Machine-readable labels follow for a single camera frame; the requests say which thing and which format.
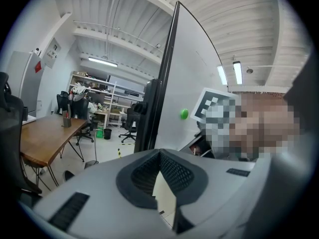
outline mesh grille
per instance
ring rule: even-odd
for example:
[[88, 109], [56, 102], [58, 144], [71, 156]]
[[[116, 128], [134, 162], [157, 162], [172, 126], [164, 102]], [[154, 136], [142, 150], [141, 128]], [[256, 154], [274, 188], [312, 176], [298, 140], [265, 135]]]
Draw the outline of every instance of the mesh grille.
[[164, 154], [160, 154], [160, 171], [175, 195], [187, 188], [194, 179], [194, 174], [189, 169]]
[[156, 177], [160, 171], [159, 155], [155, 155], [137, 167], [131, 179], [137, 188], [152, 196]]

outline gray floor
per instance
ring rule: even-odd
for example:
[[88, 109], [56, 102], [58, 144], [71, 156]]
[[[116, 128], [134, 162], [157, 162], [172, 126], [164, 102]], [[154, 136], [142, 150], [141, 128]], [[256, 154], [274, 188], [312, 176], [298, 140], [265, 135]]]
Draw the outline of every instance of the gray floor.
[[[122, 145], [121, 139], [124, 139], [124, 136], [119, 138], [120, 134], [124, 134], [127, 131], [123, 128], [117, 129], [116, 127], [112, 126], [108, 128], [112, 130], [110, 140], [105, 140], [103, 138], [96, 139], [97, 160], [99, 162], [106, 162], [112, 159], [119, 158], [118, 149], [120, 149], [122, 157], [132, 154], [134, 152], [135, 142], [132, 139], [128, 138], [124, 142], [125, 145]], [[79, 147], [75, 145], [76, 138], [72, 138], [70, 142], [79, 152]], [[92, 143], [91, 140], [85, 138], [81, 139], [80, 147], [85, 162], [95, 160], [94, 143]], [[58, 183], [62, 184], [62, 174], [65, 170], [69, 170], [70, 172], [77, 175], [84, 170], [85, 162], [82, 162], [82, 160], [77, 156], [72, 147], [69, 144], [66, 144], [62, 158], [60, 158], [60, 155], [57, 155], [51, 164], [51, 168]], [[28, 178], [31, 181], [35, 182], [35, 173], [29, 167], [26, 167], [26, 172]], [[56, 188], [47, 170], [44, 174], [40, 176], [40, 178], [52, 191]], [[44, 186], [44, 184], [41, 181], [39, 182], [39, 187], [42, 190], [42, 196], [45, 197], [47, 194], [50, 193], [50, 191]], [[175, 216], [176, 198], [171, 192], [161, 173], [159, 173], [158, 178], [156, 180], [153, 195], [156, 197], [156, 200], [158, 201], [158, 211], [164, 211], [164, 213], [161, 215], [163, 221], [165, 222], [165, 224], [167, 224], [169, 228], [171, 228]]]

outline ceiling light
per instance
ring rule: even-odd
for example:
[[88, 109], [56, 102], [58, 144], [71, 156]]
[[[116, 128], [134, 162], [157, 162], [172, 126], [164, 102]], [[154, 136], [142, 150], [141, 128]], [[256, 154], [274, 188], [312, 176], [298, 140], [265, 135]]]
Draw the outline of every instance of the ceiling light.
[[218, 70], [222, 85], [228, 85], [224, 68], [222, 66], [217, 66], [217, 70]]
[[243, 75], [241, 73], [241, 64], [239, 61], [234, 62], [234, 70], [235, 70], [235, 74], [236, 74], [236, 80], [237, 80], [237, 84], [243, 84]]
[[117, 67], [117, 66], [118, 66], [118, 65], [115, 64], [115, 63], [107, 62], [107, 61], [102, 60], [102, 59], [97, 59], [97, 58], [89, 57], [89, 60], [90, 60], [90, 61], [93, 61], [93, 62], [97, 62], [97, 63], [104, 64], [104, 65], [108, 65], [108, 66], [113, 66], [113, 67]]

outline door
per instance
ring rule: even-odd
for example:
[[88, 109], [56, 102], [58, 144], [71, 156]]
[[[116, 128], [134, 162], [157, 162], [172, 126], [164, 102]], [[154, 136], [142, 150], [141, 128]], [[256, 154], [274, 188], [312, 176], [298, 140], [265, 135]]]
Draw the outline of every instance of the door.
[[33, 53], [27, 65], [24, 79], [22, 79], [22, 87], [20, 90], [20, 98], [24, 106], [28, 107], [29, 115], [35, 117], [36, 114], [36, 101], [38, 97], [39, 86], [43, 74], [44, 67], [36, 72], [35, 67], [41, 59]]

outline desk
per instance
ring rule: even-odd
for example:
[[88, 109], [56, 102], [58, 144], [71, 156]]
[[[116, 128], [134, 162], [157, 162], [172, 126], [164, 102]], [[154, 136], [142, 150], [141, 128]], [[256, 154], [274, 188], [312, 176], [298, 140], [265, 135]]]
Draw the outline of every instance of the desk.
[[72, 126], [62, 127], [62, 116], [53, 114], [25, 124], [21, 131], [21, 154], [32, 163], [47, 166], [52, 180], [58, 186], [50, 165], [66, 143], [86, 123], [86, 120], [71, 118]]
[[120, 112], [118, 128], [121, 127], [121, 119], [122, 119], [122, 116], [127, 116], [127, 114], [126, 114], [125, 112]]
[[106, 129], [106, 123], [108, 122], [108, 111], [101, 111], [101, 110], [97, 110], [94, 114], [102, 114], [104, 115], [104, 129]]

